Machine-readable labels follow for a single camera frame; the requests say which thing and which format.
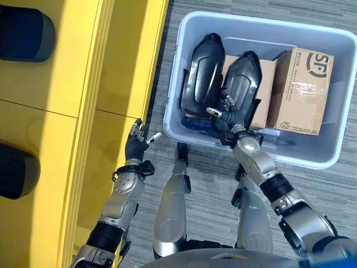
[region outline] yellow cabinet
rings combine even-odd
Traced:
[[[57,40],[44,63],[0,61],[0,141],[41,165],[31,194],[0,197],[0,260],[68,267],[124,163],[134,118],[146,116],[168,0],[2,4],[41,10]]]

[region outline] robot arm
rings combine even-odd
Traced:
[[[146,141],[147,127],[139,129],[141,120],[133,125],[126,144],[126,163],[113,173],[114,189],[106,202],[97,225],[81,247],[71,267],[110,268],[124,232],[138,208],[138,198],[144,191],[144,179],[153,175],[149,161],[142,162],[145,150],[161,137],[155,134]]]
[[[356,243],[338,236],[327,217],[322,216],[299,190],[294,189],[274,160],[260,149],[262,140],[257,141],[255,134],[248,131],[249,124],[248,127],[244,125],[244,115],[240,114],[229,96],[226,102],[229,105],[227,112],[211,108],[207,112],[230,125],[231,133],[222,141],[230,142],[233,158],[260,187],[274,212],[282,216],[279,226],[295,253],[306,257],[309,253],[328,251],[333,252],[336,258],[343,258],[356,251]]]

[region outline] robot forearm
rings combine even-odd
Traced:
[[[124,167],[131,165],[133,163],[126,163]],[[112,195],[71,267],[111,267],[114,262],[115,252],[123,233],[136,213],[137,201],[144,190],[144,182],[134,171],[118,176],[114,173],[113,178],[115,184]]]
[[[233,158],[261,188],[275,213],[282,216],[279,226],[296,254],[307,256],[308,253],[330,248],[332,244],[340,251],[356,250],[356,247],[351,248],[355,243],[348,243],[344,241],[346,237],[339,237],[327,217],[323,217],[300,191],[293,188],[252,136],[246,135],[237,141]]]

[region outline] light blue plastic bin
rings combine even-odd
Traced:
[[[312,169],[325,169],[340,156],[357,69],[357,38],[351,32],[301,23],[193,12],[180,23],[168,90],[163,127],[175,141],[230,150],[216,138],[181,124],[179,107],[183,70],[189,69],[194,47],[216,32],[227,55],[255,51],[260,59],[273,60],[293,47],[315,50],[335,57],[324,120],[318,136],[287,131],[268,131],[263,150],[276,161]]]

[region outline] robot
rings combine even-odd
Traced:
[[[187,240],[185,194],[191,191],[187,175],[187,146],[178,144],[178,159],[161,197],[153,229],[151,267],[313,267],[326,261],[356,261],[356,242],[339,236],[334,225],[295,189],[273,159],[261,149],[262,137],[248,130],[244,115],[228,95],[226,111],[207,108],[227,123],[231,131],[221,142],[233,149],[240,163],[239,181],[232,205],[240,209],[237,242],[233,247],[211,241]],[[126,144],[126,163],[113,173],[114,190],[88,241],[74,258],[71,268],[112,267],[115,252],[138,208],[144,179],[154,167],[142,162],[145,150],[160,136],[147,140],[148,129],[138,119]],[[272,253],[269,218],[254,184],[281,216],[279,226],[286,240],[302,259],[290,260]]]

